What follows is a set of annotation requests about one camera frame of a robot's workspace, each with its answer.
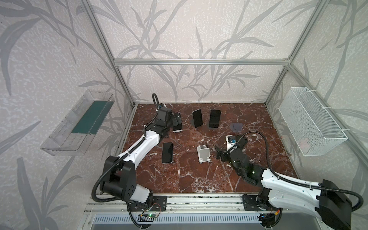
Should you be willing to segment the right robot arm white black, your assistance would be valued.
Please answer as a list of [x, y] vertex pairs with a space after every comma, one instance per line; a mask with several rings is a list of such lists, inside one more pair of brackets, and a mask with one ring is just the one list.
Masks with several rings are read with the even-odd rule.
[[226, 149], [215, 148], [216, 158], [229, 163], [236, 174], [252, 186], [261, 188], [255, 202], [262, 209], [276, 209], [280, 215], [291, 209], [319, 218], [334, 230], [351, 229], [351, 216], [364, 204], [364, 198], [353, 191], [339, 189], [329, 180], [309, 182], [276, 173], [271, 168], [269, 144], [264, 134], [267, 167], [251, 162], [243, 152], [248, 139], [226, 136]]

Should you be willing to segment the phone with white edge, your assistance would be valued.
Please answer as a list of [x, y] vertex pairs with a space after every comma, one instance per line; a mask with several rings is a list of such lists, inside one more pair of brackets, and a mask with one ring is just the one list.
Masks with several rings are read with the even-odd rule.
[[181, 132], [183, 130], [181, 114], [175, 113], [174, 118], [175, 118], [175, 121], [173, 123], [172, 130], [174, 133]]

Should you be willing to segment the white silver phone stand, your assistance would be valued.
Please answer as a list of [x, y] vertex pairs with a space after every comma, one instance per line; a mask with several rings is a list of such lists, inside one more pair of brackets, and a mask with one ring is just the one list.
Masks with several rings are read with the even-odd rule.
[[210, 163], [210, 149], [205, 145], [197, 146], [197, 154], [199, 163], [202, 164], [204, 162]]

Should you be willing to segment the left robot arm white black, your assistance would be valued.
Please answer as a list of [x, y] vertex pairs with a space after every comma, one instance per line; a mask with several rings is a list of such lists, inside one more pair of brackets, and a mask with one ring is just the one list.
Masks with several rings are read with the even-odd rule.
[[152, 99], [156, 107], [155, 116], [143, 126], [143, 135], [131, 147], [117, 157], [110, 156], [105, 160], [103, 173], [92, 188], [93, 201], [105, 203], [122, 200], [152, 206], [153, 192], [137, 183], [136, 169], [151, 149], [168, 137], [170, 130], [174, 133], [183, 130], [180, 113], [160, 103], [155, 93]]

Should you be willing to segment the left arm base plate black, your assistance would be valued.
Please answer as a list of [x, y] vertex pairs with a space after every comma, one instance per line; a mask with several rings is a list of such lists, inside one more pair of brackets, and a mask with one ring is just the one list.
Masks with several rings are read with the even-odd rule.
[[145, 210], [149, 211], [156, 211], [156, 212], [163, 212], [166, 211], [167, 207], [167, 199], [168, 196], [165, 195], [154, 195], [152, 201], [149, 201], [146, 203], [140, 203], [137, 201], [134, 201], [133, 203], [129, 203], [129, 208], [132, 212], [143, 212]]

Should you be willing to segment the black phone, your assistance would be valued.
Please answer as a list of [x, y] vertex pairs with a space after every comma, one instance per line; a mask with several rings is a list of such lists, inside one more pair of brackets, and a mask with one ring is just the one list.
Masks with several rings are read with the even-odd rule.
[[210, 118], [209, 118], [209, 127], [210, 128], [218, 128], [220, 123], [221, 111], [220, 110], [211, 110]]
[[202, 110], [197, 109], [192, 112], [193, 117], [193, 124], [195, 128], [198, 128], [203, 125], [203, 118], [202, 118]]

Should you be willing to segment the black folding phone stand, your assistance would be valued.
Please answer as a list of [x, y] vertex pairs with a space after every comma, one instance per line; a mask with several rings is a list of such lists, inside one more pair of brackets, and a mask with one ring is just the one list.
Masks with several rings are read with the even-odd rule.
[[243, 150], [247, 143], [248, 143], [248, 139], [245, 136], [244, 137], [240, 135], [236, 136], [236, 146], [240, 150]]

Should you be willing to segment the grey purple phone stand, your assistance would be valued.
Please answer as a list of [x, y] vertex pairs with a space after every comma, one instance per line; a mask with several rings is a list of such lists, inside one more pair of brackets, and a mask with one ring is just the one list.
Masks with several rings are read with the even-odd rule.
[[243, 127], [242, 123], [232, 123], [231, 124], [231, 130], [234, 133], [241, 133], [242, 132], [242, 127]]

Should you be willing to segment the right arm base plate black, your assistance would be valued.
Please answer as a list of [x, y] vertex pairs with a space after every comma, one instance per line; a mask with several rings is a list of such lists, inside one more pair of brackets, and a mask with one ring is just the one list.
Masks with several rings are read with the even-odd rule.
[[269, 207], [257, 201], [258, 195], [243, 194], [242, 204], [245, 211], [269, 211]]

